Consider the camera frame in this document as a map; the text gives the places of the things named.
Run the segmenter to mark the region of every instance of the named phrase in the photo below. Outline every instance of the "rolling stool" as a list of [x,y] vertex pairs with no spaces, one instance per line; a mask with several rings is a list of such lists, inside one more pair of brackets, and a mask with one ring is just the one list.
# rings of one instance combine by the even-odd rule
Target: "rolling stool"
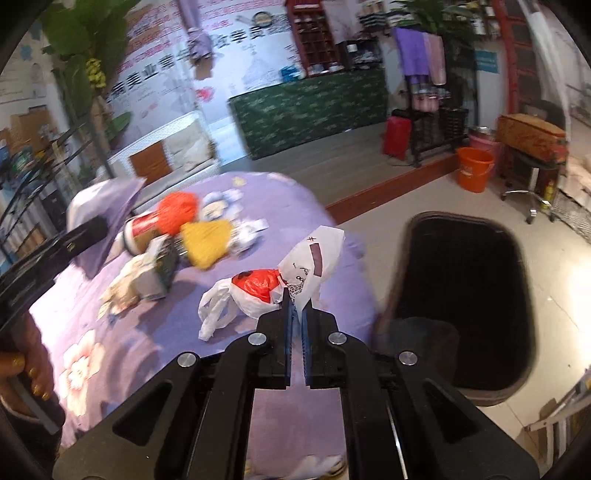
[[555,162],[547,163],[542,162],[540,160],[536,160],[534,157],[520,152],[518,150],[515,150],[513,148],[511,149],[511,151],[513,152],[513,155],[519,157],[520,161],[522,161],[524,164],[531,168],[530,180],[527,186],[527,190],[508,190],[507,192],[501,194],[501,200],[504,202],[507,199],[507,195],[513,193],[524,193],[529,197],[533,197],[533,199],[538,203],[532,204],[532,206],[530,207],[530,214],[525,220],[527,223],[531,225],[535,217],[538,215],[537,206],[539,205],[539,203],[543,203],[550,210],[552,210],[552,204],[547,200],[544,200],[540,195],[538,195],[535,192],[535,185],[538,182],[538,175],[540,173],[540,170],[555,170],[558,168],[558,165],[556,165]]

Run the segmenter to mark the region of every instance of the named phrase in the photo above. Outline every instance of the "yellow bottle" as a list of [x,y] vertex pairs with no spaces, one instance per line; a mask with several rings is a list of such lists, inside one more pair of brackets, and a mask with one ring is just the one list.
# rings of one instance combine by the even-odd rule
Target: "yellow bottle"
[[[546,200],[546,202],[552,203],[553,196],[554,196],[554,180],[550,180],[544,190],[544,200]],[[541,208],[542,208],[542,210],[547,210],[548,206],[542,202]]]

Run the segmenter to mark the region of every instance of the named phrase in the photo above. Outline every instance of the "green tablecloth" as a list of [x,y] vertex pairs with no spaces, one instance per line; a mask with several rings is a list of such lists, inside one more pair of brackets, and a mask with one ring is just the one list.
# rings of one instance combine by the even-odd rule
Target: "green tablecloth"
[[281,83],[229,99],[251,158],[386,120],[382,69]]

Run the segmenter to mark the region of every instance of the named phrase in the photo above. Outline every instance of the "red shelf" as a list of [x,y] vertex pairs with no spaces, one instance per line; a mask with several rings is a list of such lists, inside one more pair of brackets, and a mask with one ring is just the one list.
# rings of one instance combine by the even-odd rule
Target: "red shelf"
[[285,6],[306,75],[311,76],[312,65],[321,64],[323,70],[328,70],[331,64],[340,64],[322,1],[287,0]]

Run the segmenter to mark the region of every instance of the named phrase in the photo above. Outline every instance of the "pink towel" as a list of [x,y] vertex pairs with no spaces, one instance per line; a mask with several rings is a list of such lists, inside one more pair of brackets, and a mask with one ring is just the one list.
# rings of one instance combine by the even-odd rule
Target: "pink towel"
[[445,73],[445,54],[443,40],[439,35],[423,33],[425,50],[427,50],[427,61],[433,85],[445,85],[447,77]]

